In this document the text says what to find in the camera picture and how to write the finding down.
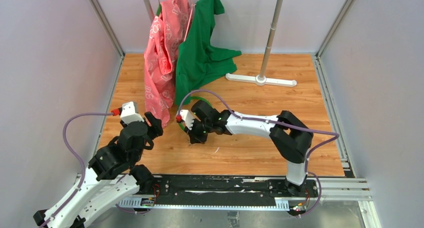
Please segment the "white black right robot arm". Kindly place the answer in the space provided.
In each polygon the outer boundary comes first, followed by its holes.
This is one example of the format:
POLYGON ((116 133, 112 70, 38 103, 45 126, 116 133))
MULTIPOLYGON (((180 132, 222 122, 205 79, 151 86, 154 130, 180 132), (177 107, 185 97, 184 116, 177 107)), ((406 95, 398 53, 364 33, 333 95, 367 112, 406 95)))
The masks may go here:
POLYGON ((197 101, 190 110, 178 112, 179 122, 191 144, 204 144, 208 134, 252 135, 272 141, 280 155, 287 161, 288 173, 282 190, 291 196, 299 196, 306 190, 307 152, 312 145, 313 133, 291 113, 255 116, 233 110, 219 112, 205 101, 197 101))

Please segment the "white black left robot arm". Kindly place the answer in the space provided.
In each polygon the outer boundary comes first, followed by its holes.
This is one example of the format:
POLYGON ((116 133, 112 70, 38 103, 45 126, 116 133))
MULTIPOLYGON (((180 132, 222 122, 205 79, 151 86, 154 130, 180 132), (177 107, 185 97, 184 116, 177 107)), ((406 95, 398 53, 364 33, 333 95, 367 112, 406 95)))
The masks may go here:
POLYGON ((89 227, 125 197, 152 191, 154 176, 138 162, 144 150, 153 149, 153 140, 162 136, 162 121, 151 112, 141 117, 117 109, 112 114, 120 115, 120 134, 96 152, 77 184, 59 202, 35 212, 38 227, 89 227))

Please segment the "green t-shirt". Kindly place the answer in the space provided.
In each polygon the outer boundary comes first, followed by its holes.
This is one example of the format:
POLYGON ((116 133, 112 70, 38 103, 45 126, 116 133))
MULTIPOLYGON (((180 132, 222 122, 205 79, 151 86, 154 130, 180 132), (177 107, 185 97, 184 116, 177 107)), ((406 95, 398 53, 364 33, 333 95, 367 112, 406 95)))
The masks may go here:
POLYGON ((185 41, 178 47, 175 71, 175 100, 188 104, 184 97, 227 73, 234 73, 237 66, 234 58, 242 53, 238 50, 215 47, 211 37, 216 26, 215 16, 225 13, 221 0, 198 0, 194 7, 191 25, 185 41))

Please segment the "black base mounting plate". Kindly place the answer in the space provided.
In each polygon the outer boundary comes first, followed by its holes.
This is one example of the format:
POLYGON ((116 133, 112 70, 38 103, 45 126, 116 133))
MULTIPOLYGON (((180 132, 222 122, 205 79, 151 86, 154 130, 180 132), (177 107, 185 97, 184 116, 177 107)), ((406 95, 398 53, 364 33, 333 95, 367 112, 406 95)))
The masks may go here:
POLYGON ((311 204, 319 195, 316 180, 300 186, 284 176, 156 175, 138 196, 155 198, 156 205, 274 206, 276 198, 311 204))

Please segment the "white clothes rack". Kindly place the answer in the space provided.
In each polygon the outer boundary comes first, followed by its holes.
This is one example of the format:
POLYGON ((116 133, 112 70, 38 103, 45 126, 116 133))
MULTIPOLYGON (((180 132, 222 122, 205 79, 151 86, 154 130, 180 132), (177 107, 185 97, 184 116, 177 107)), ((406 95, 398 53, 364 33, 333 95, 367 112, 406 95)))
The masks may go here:
POLYGON ((228 73, 225 75, 225 78, 227 80, 245 82, 245 83, 254 83, 258 86, 274 85, 274 86, 282 86, 282 87, 295 87, 297 85, 296 80, 274 79, 274 78, 267 78, 265 76, 269 58, 271 56, 271 49, 272 49, 273 41, 275 38, 276 28, 277 28, 278 20, 280 17, 283 1, 284 0, 276 0, 276 5, 275 5, 274 13, 273 13, 272 22, 270 25, 267 44, 265 47, 259 74, 256 76, 248 76, 248 75, 237 75, 237 74, 228 73))

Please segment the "pink patterned garment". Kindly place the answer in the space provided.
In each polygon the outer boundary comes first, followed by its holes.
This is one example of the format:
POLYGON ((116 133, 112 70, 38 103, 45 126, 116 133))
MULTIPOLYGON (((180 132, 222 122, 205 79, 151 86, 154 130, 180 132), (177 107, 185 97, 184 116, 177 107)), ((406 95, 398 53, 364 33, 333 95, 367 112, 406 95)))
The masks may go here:
POLYGON ((161 120, 170 121, 176 98, 176 66, 179 46, 187 33, 191 12, 189 0, 164 0, 151 24, 144 51, 145 110, 161 120))

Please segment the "aluminium frame rail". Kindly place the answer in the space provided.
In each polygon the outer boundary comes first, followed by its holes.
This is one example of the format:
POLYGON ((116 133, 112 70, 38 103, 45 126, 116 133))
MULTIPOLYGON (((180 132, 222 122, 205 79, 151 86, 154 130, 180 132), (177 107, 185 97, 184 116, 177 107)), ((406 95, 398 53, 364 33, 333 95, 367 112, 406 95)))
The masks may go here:
POLYGON ((370 201, 371 194, 364 179, 359 178, 312 178, 319 187, 318 197, 311 204, 304 201, 293 201, 276 198, 274 206, 204 206, 204 205, 156 205, 155 198, 146 198, 132 194, 112 206, 121 208, 124 212, 142 214, 153 209, 199 209, 199 210, 228 210, 228 211, 278 211, 290 217, 301 217, 310 213, 322 201, 370 201))

